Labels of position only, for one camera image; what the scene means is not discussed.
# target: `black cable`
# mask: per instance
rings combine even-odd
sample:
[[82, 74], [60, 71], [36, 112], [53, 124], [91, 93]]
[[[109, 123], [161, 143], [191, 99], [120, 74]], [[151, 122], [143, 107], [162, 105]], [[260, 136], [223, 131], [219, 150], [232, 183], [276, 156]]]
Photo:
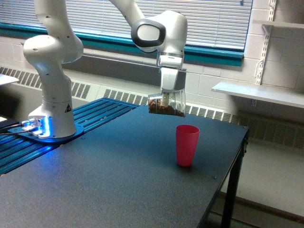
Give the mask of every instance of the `black cable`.
[[14, 124], [14, 125], [11, 125], [11, 126], [7, 126], [7, 127], [2, 127], [1, 129], [0, 129], [0, 132], [4, 132], [4, 131], [6, 131], [6, 130], [9, 130], [9, 129], [11, 129], [11, 128], [15, 128], [15, 127], [21, 127], [22, 126], [22, 124]]
[[33, 132], [36, 131], [38, 128], [35, 127], [33, 129], [27, 130], [27, 131], [22, 131], [22, 132], [12, 132], [12, 133], [1, 133], [0, 135], [15, 135], [15, 134], [21, 134], [21, 133], [26, 133], [26, 132]]

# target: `window frame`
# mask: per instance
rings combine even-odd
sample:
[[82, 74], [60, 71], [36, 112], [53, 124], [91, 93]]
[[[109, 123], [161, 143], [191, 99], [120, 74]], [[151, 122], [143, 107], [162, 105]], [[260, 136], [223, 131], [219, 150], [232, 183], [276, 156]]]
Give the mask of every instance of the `window frame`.
[[[27, 39], [36, 35], [47, 34], [47, 30], [42, 27], [8, 24], [0, 22], [0, 36]], [[139, 54], [142, 51], [136, 47], [129, 38], [119, 38], [112, 36], [96, 35], [90, 33], [76, 32], [84, 46], [90, 48], [104, 48], [108, 51], [123, 51], [130, 54]], [[186, 62], [192, 64], [211, 63], [241, 67], [244, 59], [244, 51], [232, 51], [215, 49], [211, 47], [194, 47], [186, 45]]]

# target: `table leg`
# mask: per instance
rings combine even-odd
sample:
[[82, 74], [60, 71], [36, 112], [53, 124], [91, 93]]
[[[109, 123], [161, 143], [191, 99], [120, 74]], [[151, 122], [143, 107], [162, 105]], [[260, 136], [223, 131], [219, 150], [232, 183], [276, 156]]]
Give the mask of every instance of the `table leg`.
[[230, 171], [221, 228], [230, 227], [233, 207], [234, 207], [234, 203], [235, 203], [235, 199], [236, 199], [236, 195], [237, 195], [238, 180], [239, 180], [239, 175], [241, 173], [243, 156], [244, 156], [244, 144], [242, 145], [242, 148], [237, 157], [237, 160], [235, 161], [235, 163]]

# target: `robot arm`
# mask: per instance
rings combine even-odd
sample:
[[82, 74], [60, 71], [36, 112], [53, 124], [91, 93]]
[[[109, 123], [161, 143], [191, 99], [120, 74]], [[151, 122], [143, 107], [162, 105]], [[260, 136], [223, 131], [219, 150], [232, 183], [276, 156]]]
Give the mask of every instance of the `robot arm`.
[[110, 0], [131, 27], [131, 37], [143, 52], [158, 52], [157, 66], [161, 73], [161, 105], [168, 106], [169, 97], [182, 93], [185, 104], [185, 72], [182, 72], [187, 39], [187, 19], [180, 13], [165, 11], [145, 18], [135, 0]]
[[83, 45], [72, 31], [67, 18], [65, 0], [35, 0], [38, 20], [48, 35], [26, 40], [24, 56], [38, 71], [42, 83], [42, 106], [29, 118], [42, 120], [32, 134], [42, 138], [65, 138], [76, 132], [72, 111], [71, 80], [64, 75], [63, 63], [74, 62], [83, 53]]

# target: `white window blind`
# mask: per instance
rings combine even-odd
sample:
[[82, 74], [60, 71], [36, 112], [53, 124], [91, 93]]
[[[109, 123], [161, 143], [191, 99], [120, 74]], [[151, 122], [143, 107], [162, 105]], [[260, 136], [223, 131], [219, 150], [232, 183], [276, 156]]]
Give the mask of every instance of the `white window blind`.
[[[244, 49], [253, 0], [137, 0], [146, 17], [173, 10], [187, 17], [188, 45]], [[108, 0], [66, 0], [75, 31], [130, 37], [130, 27]], [[33, 0], [0, 0], [0, 22], [42, 26]]]

